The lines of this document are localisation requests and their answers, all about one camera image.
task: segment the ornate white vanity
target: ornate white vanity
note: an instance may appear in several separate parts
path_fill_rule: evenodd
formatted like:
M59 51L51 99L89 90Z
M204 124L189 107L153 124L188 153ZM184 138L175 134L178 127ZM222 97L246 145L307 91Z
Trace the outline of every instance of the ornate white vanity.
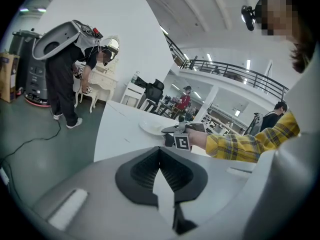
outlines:
M107 39L110 39L108 48L112 51L112 60L106 66L98 62L89 75L89 86L94 90L94 93L96 93L96 96L92 97L92 104L97 100L111 100L118 83L115 79L115 70L119 59L115 57L119 50L119 38L117 36L109 36ZM77 61L75 65L79 72L82 73L86 63ZM76 95L81 94L80 86L81 81L74 78L73 91Z

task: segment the wooden stool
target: wooden stool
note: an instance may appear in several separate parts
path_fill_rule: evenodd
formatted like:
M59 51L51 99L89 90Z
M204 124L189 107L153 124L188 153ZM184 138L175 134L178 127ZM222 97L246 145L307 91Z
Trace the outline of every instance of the wooden stool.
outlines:
M78 95L81 94L80 98L80 103L82 102L83 96L89 96L92 98L91 106L90 106L90 113L92 113L92 108L96 108L96 102L99 97L99 90L97 88L92 88L92 90L89 93L83 93L82 88L80 88L76 93L75 93L75 105L74 107L76 108L78 106Z

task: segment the black pants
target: black pants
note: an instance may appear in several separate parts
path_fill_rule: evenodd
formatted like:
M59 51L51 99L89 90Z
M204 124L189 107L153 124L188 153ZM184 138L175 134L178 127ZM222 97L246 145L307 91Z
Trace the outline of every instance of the black pants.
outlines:
M49 58L45 64L48 101L54 115L63 114L68 126L78 121L74 107L74 74L61 57Z

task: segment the white pillar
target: white pillar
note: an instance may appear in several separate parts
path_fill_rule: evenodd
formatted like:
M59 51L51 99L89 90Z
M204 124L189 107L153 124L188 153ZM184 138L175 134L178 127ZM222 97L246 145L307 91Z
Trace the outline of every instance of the white pillar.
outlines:
M208 110L211 102L215 99L218 91L219 91L219 87L216 85L214 85L211 88L211 91L209 92L208 96L206 97L202 107L200 108L198 114L196 114L196 116L195 116L195 119L194 119L195 122L201 122L202 118L207 113L207 110Z

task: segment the person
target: person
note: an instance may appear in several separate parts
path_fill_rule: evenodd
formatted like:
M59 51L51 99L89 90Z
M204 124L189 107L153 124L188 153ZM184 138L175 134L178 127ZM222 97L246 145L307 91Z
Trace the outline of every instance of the person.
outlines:
M195 63L196 63L196 60L198 58L198 55L194 57L194 59L192 60L192 62L190 63L190 66L189 66L189 69L190 70L193 70L194 69L194 66L195 66Z
M196 112L197 108L194 106L193 108L190 108L189 111L185 115L185 120L186 121L191 121L191 118L193 114Z
M185 95L182 95L178 103L172 109L171 119L176 119L176 117L187 107L190 102L191 86L186 86L183 88L185 90Z
M256 23L269 35L284 36L293 42L293 68L299 73L304 72L314 54L316 41L293 1L259 0L255 7L255 17ZM283 142L297 136L300 129L289 109L273 128L265 128L255 136L208 135L192 129L186 132L190 145L205 149L211 157L257 163L263 152L277 149Z
M65 47L45 62L45 81L48 101L52 109L53 119L59 120L64 115L66 127L72 129L81 125L74 108L73 84L74 74L78 74L76 61L85 62L81 79L81 90L87 92L89 74L97 62L107 63L112 53L104 47L89 47L82 50L73 43Z
M260 132L266 128L272 128L276 125L278 120L287 112L288 105L284 101L279 101L272 111L263 117Z

